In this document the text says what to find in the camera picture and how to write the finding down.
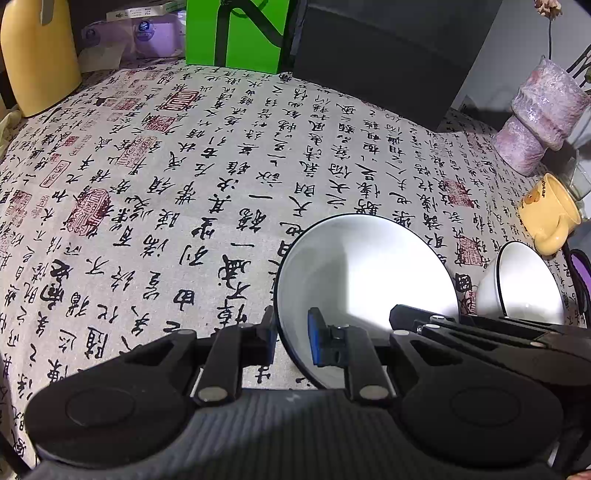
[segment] plant stem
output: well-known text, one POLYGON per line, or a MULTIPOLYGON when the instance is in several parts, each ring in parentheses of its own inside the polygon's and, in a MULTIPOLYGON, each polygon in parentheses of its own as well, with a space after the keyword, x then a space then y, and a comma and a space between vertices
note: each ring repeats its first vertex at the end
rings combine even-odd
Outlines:
POLYGON ((577 73, 575 73, 573 75, 573 78, 575 79, 576 77, 578 77, 579 75, 581 75, 581 73, 583 73, 585 70, 587 70, 589 67, 591 67, 591 61, 589 63, 583 63, 581 65, 581 68, 579 70, 577 70, 577 73))
POLYGON ((548 60, 552 60, 552 19, 548 22, 548 60))
POLYGON ((583 52, 583 54, 582 54, 582 55, 581 55, 581 56, 580 56, 580 57, 579 57, 579 58, 576 60, 576 62, 574 62, 574 63, 573 63, 573 64, 572 64, 572 65, 571 65, 571 66, 568 68, 568 70, 567 70, 566 72, 567 72, 567 73, 570 73, 570 72, 572 72, 572 71, 574 70, 574 68, 575 68, 575 67, 576 67, 576 66, 577 66, 579 63, 581 63, 583 60, 585 60, 585 59, 586 59, 586 57, 587 57, 587 54, 588 54, 590 51, 591 51, 591 45, 589 45, 589 46, 588 46, 588 47, 585 49, 585 51, 583 52))

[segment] green box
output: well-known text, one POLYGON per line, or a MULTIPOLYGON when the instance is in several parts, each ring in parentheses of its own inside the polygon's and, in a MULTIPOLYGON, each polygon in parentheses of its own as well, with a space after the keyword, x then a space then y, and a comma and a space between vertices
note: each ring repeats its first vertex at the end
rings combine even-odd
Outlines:
POLYGON ((290 0, 189 0, 188 64, 277 73, 290 0))

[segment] black box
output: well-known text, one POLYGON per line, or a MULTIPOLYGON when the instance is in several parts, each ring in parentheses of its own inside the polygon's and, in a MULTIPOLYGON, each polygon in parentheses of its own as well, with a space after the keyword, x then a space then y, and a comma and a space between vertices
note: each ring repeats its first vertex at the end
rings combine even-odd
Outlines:
POLYGON ((294 76, 435 130, 501 0, 310 0, 294 76))

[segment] yellow bottle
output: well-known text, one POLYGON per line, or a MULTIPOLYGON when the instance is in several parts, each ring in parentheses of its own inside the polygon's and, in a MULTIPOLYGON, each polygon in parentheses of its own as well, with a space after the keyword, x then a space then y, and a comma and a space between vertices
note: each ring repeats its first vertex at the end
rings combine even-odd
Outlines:
POLYGON ((11 0, 2 18, 0 45, 24 116, 55 105, 82 81, 67 0, 11 0))

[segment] tissue package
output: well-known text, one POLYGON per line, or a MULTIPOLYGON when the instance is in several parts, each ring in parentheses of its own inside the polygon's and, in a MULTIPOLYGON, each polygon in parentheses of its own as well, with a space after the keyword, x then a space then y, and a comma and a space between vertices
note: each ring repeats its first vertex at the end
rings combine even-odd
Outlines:
POLYGON ((515 116, 507 120, 492 144, 513 170, 526 176, 535 170, 546 152, 546 147, 515 116))
POLYGON ((519 87, 511 107, 542 143, 559 150, 589 103, 589 96, 568 73, 542 58, 519 87))
POLYGON ((186 12, 96 22, 84 27, 85 47, 125 43, 122 60, 184 56, 186 12))

